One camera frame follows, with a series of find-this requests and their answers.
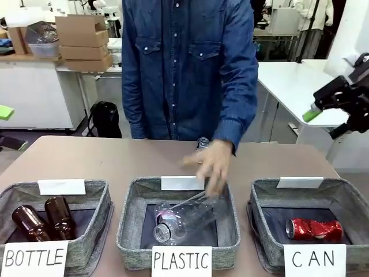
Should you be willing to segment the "person left hand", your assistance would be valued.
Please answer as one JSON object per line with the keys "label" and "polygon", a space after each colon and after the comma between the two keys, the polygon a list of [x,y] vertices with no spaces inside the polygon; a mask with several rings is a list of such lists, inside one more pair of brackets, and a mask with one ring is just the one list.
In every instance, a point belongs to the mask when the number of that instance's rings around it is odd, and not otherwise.
{"label": "person left hand", "polygon": [[221,194],[227,181],[233,144],[230,141],[215,139],[202,151],[183,158],[184,166],[198,165],[196,177],[201,181],[209,177],[205,188],[207,197]]}

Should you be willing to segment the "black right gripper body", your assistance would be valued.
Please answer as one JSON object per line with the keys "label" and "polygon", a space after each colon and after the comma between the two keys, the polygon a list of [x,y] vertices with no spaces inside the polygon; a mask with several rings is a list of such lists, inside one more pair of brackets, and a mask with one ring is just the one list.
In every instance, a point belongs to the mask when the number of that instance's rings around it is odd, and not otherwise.
{"label": "black right gripper body", "polygon": [[349,132],[368,131],[368,53],[362,53],[352,65],[353,71],[340,75],[317,90],[314,103],[325,110],[340,109],[348,114]]}

